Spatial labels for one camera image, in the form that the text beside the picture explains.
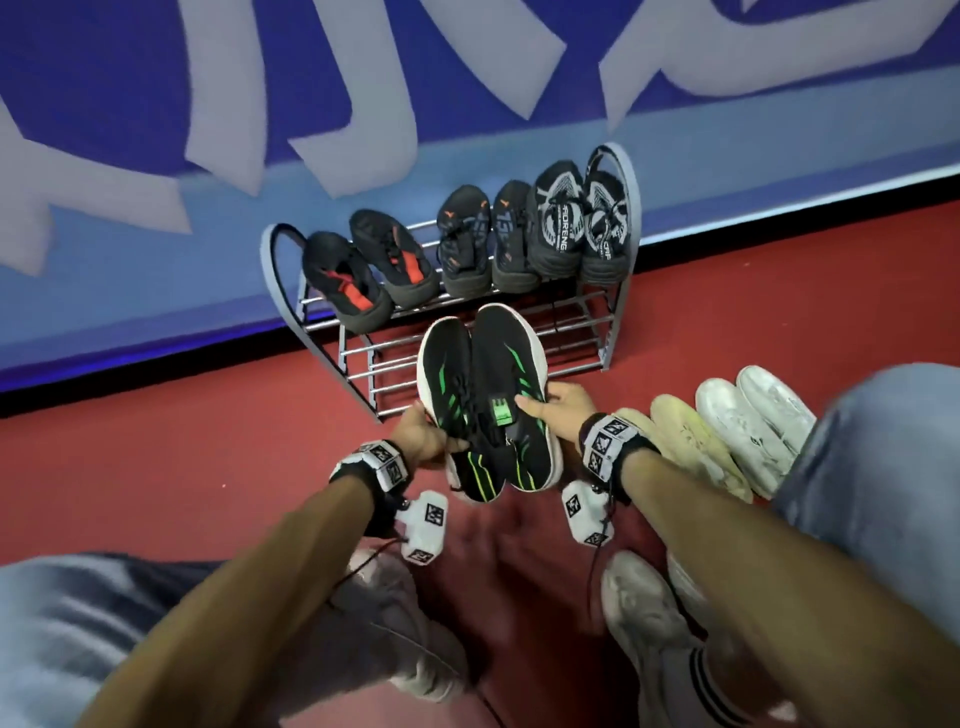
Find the person's right hand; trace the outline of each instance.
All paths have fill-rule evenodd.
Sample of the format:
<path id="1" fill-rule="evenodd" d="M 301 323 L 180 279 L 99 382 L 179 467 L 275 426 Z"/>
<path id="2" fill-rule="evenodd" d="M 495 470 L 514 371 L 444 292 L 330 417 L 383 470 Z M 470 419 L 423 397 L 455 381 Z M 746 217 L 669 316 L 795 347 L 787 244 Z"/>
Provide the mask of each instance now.
<path id="1" fill-rule="evenodd" d="M 554 431 L 557 437 L 568 440 L 580 450 L 580 427 L 597 411 L 587 390 L 579 384 L 551 381 L 546 385 L 548 401 L 531 400 L 517 395 L 516 406 Z"/>

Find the shoe rack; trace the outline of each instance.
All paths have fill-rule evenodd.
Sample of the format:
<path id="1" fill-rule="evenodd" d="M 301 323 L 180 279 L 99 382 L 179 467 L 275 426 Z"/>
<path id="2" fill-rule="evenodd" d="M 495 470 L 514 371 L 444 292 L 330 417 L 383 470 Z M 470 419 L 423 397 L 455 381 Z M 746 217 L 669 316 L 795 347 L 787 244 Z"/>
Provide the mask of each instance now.
<path id="1" fill-rule="evenodd" d="M 641 216 L 634 166 L 623 147 L 608 142 L 593 150 L 586 172 L 598 167 L 615 174 L 626 191 L 630 270 L 633 271 Z M 588 288 L 573 279 L 545 281 L 525 296 L 506 296 L 492 288 L 484 296 L 468 302 L 442 291 L 427 305 L 395 311 L 389 324 L 372 334 L 353 334 L 340 324 L 332 308 L 309 286 L 302 272 L 297 295 L 291 301 L 276 264 L 276 245 L 283 236 L 272 234 L 273 228 L 270 226 L 264 231 L 260 264 L 280 317 L 320 364 L 377 420 L 399 414 L 416 398 L 417 352 L 430 324 L 453 313 L 471 327 L 476 310 L 490 301 L 513 306 L 531 323 L 547 354 L 550 378 L 610 368 L 627 308 L 630 277 L 610 289 Z M 436 221 L 416 223 L 408 226 L 408 230 L 436 262 L 440 245 Z M 284 239 L 295 245 L 293 240 Z M 337 331 L 335 344 L 330 335 L 334 330 Z"/>

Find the sock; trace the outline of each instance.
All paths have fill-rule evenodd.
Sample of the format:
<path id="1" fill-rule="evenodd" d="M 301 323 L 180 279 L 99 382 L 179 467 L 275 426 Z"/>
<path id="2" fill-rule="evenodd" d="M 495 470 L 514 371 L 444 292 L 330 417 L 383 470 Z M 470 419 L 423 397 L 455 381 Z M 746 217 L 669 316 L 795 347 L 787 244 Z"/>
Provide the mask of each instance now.
<path id="1" fill-rule="evenodd" d="M 754 722 L 717 688 L 702 647 L 665 649 L 660 663 L 663 702 L 674 728 L 741 728 Z"/>

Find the wristband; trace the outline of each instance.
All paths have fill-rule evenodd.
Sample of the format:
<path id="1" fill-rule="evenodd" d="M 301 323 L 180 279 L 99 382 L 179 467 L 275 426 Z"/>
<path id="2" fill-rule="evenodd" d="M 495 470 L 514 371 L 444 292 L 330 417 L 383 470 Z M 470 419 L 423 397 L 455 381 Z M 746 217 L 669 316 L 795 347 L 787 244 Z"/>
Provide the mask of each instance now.
<path id="1" fill-rule="evenodd" d="M 639 449 L 660 454 L 657 446 L 636 427 L 614 415 L 597 412 L 580 427 L 580 451 L 584 454 L 584 467 L 589 476 L 595 484 L 625 503 L 630 499 L 620 480 L 620 472 L 627 456 Z"/>
<path id="2" fill-rule="evenodd" d="M 394 527 L 396 512 L 403 506 L 403 493 L 413 480 L 403 453 L 390 440 L 364 443 L 341 460 L 330 474 L 330 480 L 353 475 L 373 497 L 373 516 L 364 536 L 386 538 Z"/>

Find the black shoe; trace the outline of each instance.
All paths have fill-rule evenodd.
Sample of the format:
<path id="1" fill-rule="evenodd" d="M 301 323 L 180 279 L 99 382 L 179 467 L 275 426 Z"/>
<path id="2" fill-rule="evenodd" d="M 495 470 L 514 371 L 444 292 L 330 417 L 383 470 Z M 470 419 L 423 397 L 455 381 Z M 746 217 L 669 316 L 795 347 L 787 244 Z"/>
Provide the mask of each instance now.
<path id="1" fill-rule="evenodd" d="M 303 275 L 333 306 L 353 333 L 370 333 L 390 321 L 394 302 L 376 282 L 367 261 L 336 232 L 314 232 L 306 240 L 289 225 L 278 225 L 303 247 Z"/>
<path id="2" fill-rule="evenodd" d="M 527 260 L 527 194 L 530 185 L 510 180 L 493 201 L 493 285 L 504 293 L 529 293 L 540 276 Z"/>
<path id="3" fill-rule="evenodd" d="M 513 458 L 498 467 L 521 491 L 540 491 L 557 483 L 564 470 L 560 443 L 542 420 L 520 410 L 515 395 L 545 401 L 546 354 L 533 328 L 503 303 L 488 303 L 477 312 L 473 330 L 473 377 L 481 422 L 486 414 L 496 437 Z"/>
<path id="4" fill-rule="evenodd" d="M 483 190 L 472 184 L 454 190 L 437 213 L 437 227 L 446 292 L 454 298 L 471 299 L 489 291 L 490 201 Z"/>
<path id="5" fill-rule="evenodd" d="M 584 184 L 587 200 L 587 245 L 580 262 L 580 280 L 611 286 L 629 276 L 627 196 L 608 172 L 597 170 Z"/>
<path id="6" fill-rule="evenodd" d="M 470 443 L 466 452 L 446 457 L 450 488 L 458 496 L 487 503 L 503 491 L 504 479 L 494 463 L 510 453 L 505 442 L 495 447 L 481 427 L 471 358 L 470 337 L 463 322 L 456 316 L 435 321 L 420 343 L 417 393 L 437 427 Z"/>
<path id="7" fill-rule="evenodd" d="M 358 209 L 350 234 L 360 255 L 383 274 L 383 287 L 399 308 L 416 308 L 440 294 L 440 276 L 414 236 L 383 212 Z"/>
<path id="8" fill-rule="evenodd" d="M 572 161 L 558 161 L 537 177 L 527 195 L 527 249 L 546 279 L 577 275 L 586 220 L 583 180 Z"/>

